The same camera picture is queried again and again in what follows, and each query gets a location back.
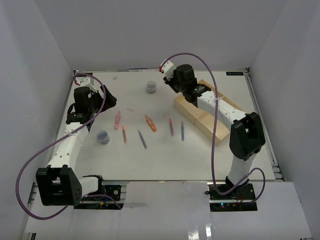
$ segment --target pink marker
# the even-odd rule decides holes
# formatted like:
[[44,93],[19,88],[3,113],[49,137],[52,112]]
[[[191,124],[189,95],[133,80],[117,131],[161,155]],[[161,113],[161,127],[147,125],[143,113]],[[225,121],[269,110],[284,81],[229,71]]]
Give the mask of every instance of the pink marker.
[[118,111],[118,113],[114,119],[114,129],[115,130],[117,130],[119,128],[120,118],[121,118],[120,111]]

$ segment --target white wall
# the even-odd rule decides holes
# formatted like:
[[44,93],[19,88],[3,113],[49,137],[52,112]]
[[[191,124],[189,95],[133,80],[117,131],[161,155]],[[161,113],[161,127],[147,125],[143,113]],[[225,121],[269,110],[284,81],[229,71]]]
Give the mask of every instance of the white wall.
[[[0,1],[0,238],[19,238],[25,212],[15,196],[17,174],[52,142],[72,71],[33,0]],[[40,156],[22,176],[28,201]]]
[[[157,68],[179,52],[214,70],[250,67],[286,1],[35,0],[74,70]],[[186,58],[174,62],[204,69]]]
[[252,66],[280,169],[320,239],[320,2],[289,0]]

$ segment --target orange marker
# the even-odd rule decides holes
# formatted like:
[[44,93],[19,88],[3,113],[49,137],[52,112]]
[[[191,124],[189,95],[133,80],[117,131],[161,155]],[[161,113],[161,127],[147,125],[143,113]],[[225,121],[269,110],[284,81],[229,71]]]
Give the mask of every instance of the orange marker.
[[157,128],[156,128],[154,122],[152,121],[152,119],[150,117],[148,117],[147,115],[144,115],[144,116],[145,116],[145,120],[148,123],[148,125],[150,126],[151,130],[154,132],[157,131]]
[[122,125],[122,134],[123,134],[123,141],[126,144],[127,143],[127,137],[126,137],[125,126],[123,126],[123,125]]

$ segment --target plastic container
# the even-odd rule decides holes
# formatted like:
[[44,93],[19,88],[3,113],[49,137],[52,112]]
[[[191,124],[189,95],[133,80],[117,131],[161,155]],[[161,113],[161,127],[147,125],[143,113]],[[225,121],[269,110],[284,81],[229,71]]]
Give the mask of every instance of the plastic container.
[[156,92],[156,88],[157,88],[157,84],[155,81],[148,81],[146,83],[146,92],[149,93],[149,94],[153,94]]
[[110,142],[110,137],[109,137],[109,134],[105,130],[101,130],[101,131],[98,131],[98,133],[96,134],[96,140],[100,144],[105,145]]

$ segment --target purple cable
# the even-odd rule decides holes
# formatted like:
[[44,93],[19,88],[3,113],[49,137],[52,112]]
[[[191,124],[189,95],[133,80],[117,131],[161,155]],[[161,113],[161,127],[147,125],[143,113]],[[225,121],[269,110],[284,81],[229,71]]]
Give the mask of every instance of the purple cable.
[[214,185],[214,188],[215,188],[215,191],[219,194],[219,195],[227,195],[229,193],[231,193],[236,187],[238,187],[240,185],[240,183],[245,180],[246,178],[248,178],[252,172],[254,170],[259,170],[261,173],[262,173],[262,176],[263,176],[263,187],[262,187],[262,190],[260,192],[260,194],[258,195],[258,197],[256,197],[253,201],[251,201],[250,203],[254,203],[255,201],[258,200],[258,198],[260,198],[260,196],[262,195],[264,189],[265,189],[265,185],[266,185],[266,177],[265,177],[265,174],[264,172],[262,171],[262,169],[258,168],[258,167],[255,167],[253,168],[247,175],[245,175],[243,178],[241,178],[240,181],[238,181],[232,188],[230,188],[228,191],[225,191],[225,192],[221,192],[219,191],[218,189],[218,186],[217,186],[217,183],[216,183],[216,176],[215,176],[215,142],[216,142],[216,131],[217,131],[217,122],[218,122],[218,88],[217,88],[217,83],[216,83],[216,80],[215,80],[215,77],[210,69],[210,67],[206,64],[206,62],[199,56],[193,54],[193,53],[190,53],[190,52],[181,52],[181,53],[177,53],[177,54],[174,54],[170,57],[168,57],[165,61],[163,61],[163,63],[161,64],[160,68],[159,68],[159,71],[161,72],[162,70],[162,67],[166,64],[167,61],[169,61],[170,59],[176,57],[176,56],[180,56],[180,55],[190,55],[190,56],[193,56],[197,59],[199,59],[206,67],[206,69],[209,71],[210,73],[210,76],[213,80],[213,85],[214,85],[214,96],[215,96],[215,111],[214,111],[214,124],[213,124],[213,138],[212,138],[212,148],[211,148],[211,172],[212,172],[212,181],[213,181],[213,185]]
[[117,206],[118,209],[122,209],[119,204],[110,196],[105,195],[105,194],[95,194],[95,195],[87,195],[84,196],[84,198],[97,198],[97,197],[103,197],[103,198],[109,198],[112,202],[114,202],[114,204]]
[[[69,134],[74,134],[76,133],[77,131],[79,131],[80,129],[84,128],[85,126],[87,126],[89,123],[91,123],[102,111],[104,105],[105,105],[105,101],[106,101],[106,90],[105,88],[103,87],[103,83],[98,79],[96,78],[95,76],[92,76],[90,74],[87,74],[87,73],[81,73],[82,75],[86,75],[87,77],[90,77],[90,78],[93,78],[95,79],[101,86],[102,86],[102,91],[103,91],[103,100],[102,100],[102,105],[99,109],[99,111],[96,113],[96,115],[94,115],[93,118],[91,118],[89,121],[87,121],[86,123],[84,123],[83,125],[81,125],[80,127],[78,127],[77,129],[73,130],[72,132],[70,132]],[[58,140],[54,141],[53,143],[49,144],[48,146],[46,146],[45,148],[41,149],[40,151],[38,151],[36,154],[34,154],[31,158],[29,158],[28,161],[26,161],[26,163],[22,166],[21,170],[19,171],[18,173],[18,176],[16,178],[16,181],[15,181],[15,196],[16,196],[16,199],[18,200],[18,203],[19,205],[21,206],[21,208],[32,218],[34,219],[37,219],[37,220],[48,220],[48,219],[52,219],[54,218],[55,216],[57,216],[58,214],[60,214],[61,212],[63,212],[68,206],[64,206],[60,211],[58,211],[57,213],[51,215],[51,216],[45,216],[45,217],[42,217],[42,216],[37,216],[35,214],[33,214],[31,211],[28,210],[28,208],[24,205],[24,203],[22,202],[22,199],[20,197],[20,193],[19,193],[19,184],[20,184],[20,179],[21,179],[21,175],[22,173],[24,172],[25,168],[28,166],[28,164],[33,160],[35,159],[37,156],[39,156],[41,153],[43,153],[44,151],[46,151],[47,149],[51,148],[52,146],[56,145],[57,143],[61,142],[62,140],[68,138],[70,135],[67,134],[61,138],[59,138]]]

